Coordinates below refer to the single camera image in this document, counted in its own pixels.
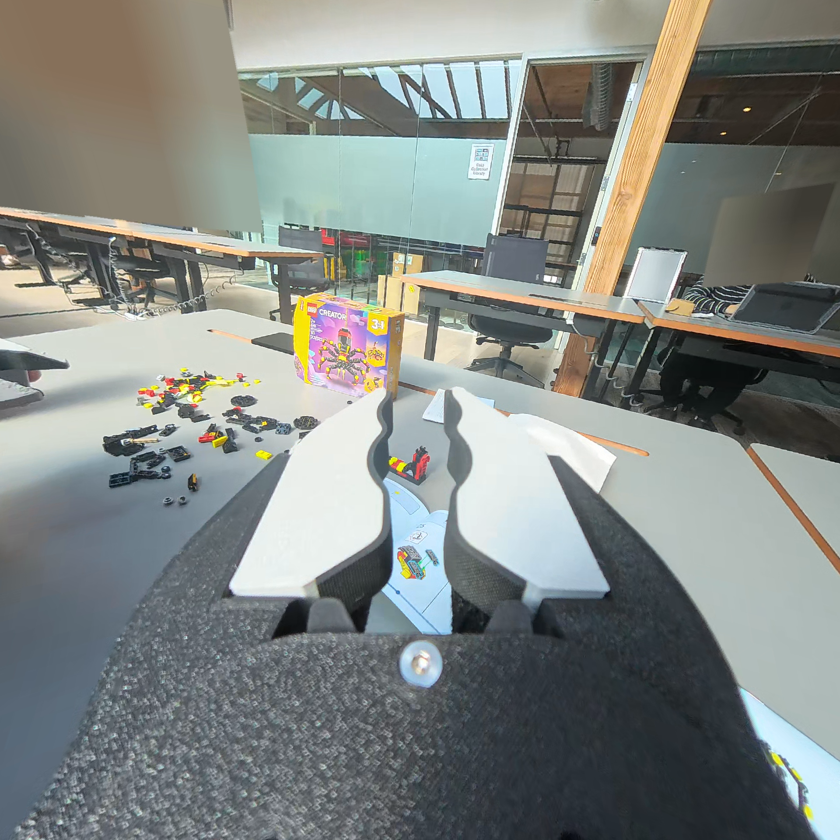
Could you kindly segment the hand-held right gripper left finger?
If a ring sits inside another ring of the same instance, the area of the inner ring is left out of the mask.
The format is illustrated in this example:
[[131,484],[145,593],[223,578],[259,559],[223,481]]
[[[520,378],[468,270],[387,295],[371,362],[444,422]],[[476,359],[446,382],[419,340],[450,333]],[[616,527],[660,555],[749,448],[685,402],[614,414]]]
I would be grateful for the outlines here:
[[392,572],[384,487],[393,429],[388,391],[365,395],[291,450],[230,583],[239,597],[339,600],[357,613]]

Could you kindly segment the white framed tablet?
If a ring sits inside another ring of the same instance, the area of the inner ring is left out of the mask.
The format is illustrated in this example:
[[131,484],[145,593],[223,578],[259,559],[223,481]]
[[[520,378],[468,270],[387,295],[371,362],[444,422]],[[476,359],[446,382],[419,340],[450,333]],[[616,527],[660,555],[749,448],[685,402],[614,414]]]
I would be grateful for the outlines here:
[[672,297],[687,256],[688,253],[681,249],[639,248],[623,297],[666,304]]

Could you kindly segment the pile of small toy bricks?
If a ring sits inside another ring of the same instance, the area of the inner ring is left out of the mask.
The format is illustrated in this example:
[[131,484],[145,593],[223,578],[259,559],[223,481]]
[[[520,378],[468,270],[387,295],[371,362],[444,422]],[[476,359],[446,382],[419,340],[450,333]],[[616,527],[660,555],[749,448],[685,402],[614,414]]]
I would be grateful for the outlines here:
[[288,371],[227,375],[183,367],[147,381],[101,432],[105,499],[134,518],[205,518],[335,413]]

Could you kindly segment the dark grey laptop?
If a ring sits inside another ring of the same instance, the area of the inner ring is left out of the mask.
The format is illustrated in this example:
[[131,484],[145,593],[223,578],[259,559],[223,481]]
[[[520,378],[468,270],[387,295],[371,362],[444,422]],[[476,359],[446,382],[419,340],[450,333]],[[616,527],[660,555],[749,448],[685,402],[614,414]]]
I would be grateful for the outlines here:
[[750,292],[731,315],[773,329],[815,333],[839,309],[839,287],[815,282],[762,284]]

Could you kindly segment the wooden post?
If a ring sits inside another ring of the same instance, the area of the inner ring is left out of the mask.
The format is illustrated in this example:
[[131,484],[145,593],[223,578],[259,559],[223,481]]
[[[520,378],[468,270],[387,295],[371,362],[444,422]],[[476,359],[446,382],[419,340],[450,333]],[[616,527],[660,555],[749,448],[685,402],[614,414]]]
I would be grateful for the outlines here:
[[668,6],[579,297],[605,304],[614,301],[618,276],[711,5],[711,1],[673,1]]

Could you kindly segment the stacked cardboard boxes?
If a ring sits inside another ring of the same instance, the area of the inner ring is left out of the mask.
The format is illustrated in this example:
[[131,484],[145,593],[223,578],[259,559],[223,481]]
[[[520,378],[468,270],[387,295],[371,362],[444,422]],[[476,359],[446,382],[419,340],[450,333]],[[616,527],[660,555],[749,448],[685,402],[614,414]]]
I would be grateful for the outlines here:
[[394,252],[387,264],[389,271],[378,276],[376,300],[380,307],[401,310],[407,316],[418,318],[421,307],[420,286],[414,275],[424,270],[424,256]]

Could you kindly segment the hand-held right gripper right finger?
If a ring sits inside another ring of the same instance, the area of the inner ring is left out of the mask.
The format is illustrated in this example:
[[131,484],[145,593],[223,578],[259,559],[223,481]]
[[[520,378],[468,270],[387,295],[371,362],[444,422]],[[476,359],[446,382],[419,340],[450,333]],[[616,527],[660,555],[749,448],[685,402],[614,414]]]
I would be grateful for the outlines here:
[[444,537],[454,594],[490,615],[516,600],[535,613],[554,598],[609,591],[533,423],[505,417],[462,387],[446,391],[448,472],[455,482]]

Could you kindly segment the red black brick model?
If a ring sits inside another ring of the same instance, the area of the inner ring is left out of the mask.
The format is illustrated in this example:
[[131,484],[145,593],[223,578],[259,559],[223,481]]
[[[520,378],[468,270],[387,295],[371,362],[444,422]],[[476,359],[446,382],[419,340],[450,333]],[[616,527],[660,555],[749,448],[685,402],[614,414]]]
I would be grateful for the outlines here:
[[420,445],[415,449],[410,461],[405,461],[396,456],[390,457],[388,469],[395,476],[401,477],[415,486],[419,486],[426,480],[427,467],[430,459],[426,447]]

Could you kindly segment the purple yellow toy box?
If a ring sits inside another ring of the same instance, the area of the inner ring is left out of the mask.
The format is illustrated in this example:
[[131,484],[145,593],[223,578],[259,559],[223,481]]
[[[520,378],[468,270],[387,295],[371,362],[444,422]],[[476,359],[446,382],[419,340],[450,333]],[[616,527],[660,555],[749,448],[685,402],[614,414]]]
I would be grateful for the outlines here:
[[328,293],[300,297],[293,356],[305,383],[356,398],[378,389],[397,396],[405,314]]

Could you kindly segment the long grey office desk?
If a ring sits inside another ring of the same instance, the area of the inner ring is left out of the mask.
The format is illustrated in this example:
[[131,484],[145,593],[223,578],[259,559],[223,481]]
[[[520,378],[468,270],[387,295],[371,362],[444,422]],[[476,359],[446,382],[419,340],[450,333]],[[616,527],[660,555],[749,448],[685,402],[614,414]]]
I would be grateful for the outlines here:
[[[36,287],[61,286],[70,302],[127,312],[131,317],[165,312],[203,312],[207,298],[232,285],[261,260],[277,281],[279,309],[273,318],[293,322],[288,266],[313,262],[324,267],[320,250],[247,242],[183,228],[132,223],[104,217],[39,213],[2,207],[2,244],[19,258],[31,257],[41,275]],[[72,297],[73,279],[55,281],[49,258],[64,258],[98,289],[93,298]]]

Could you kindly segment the white paper sheet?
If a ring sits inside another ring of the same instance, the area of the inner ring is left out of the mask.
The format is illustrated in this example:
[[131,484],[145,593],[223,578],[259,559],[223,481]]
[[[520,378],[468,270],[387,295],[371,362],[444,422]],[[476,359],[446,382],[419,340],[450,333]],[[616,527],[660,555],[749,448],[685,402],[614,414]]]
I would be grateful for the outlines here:
[[616,456],[606,447],[557,423],[531,414],[510,414],[509,421],[526,432],[549,456],[558,456],[595,493],[600,493]]

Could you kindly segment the toy instruction booklet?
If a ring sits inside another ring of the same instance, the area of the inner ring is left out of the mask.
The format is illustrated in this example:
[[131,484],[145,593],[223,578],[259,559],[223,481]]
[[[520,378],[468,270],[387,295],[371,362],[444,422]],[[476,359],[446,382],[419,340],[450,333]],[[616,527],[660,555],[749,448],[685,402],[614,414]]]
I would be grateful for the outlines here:
[[[429,511],[399,482],[386,479],[394,537],[384,594],[421,632],[452,631],[451,587],[443,564],[447,512]],[[839,838],[839,762],[741,689],[753,728],[793,804],[819,838]]]

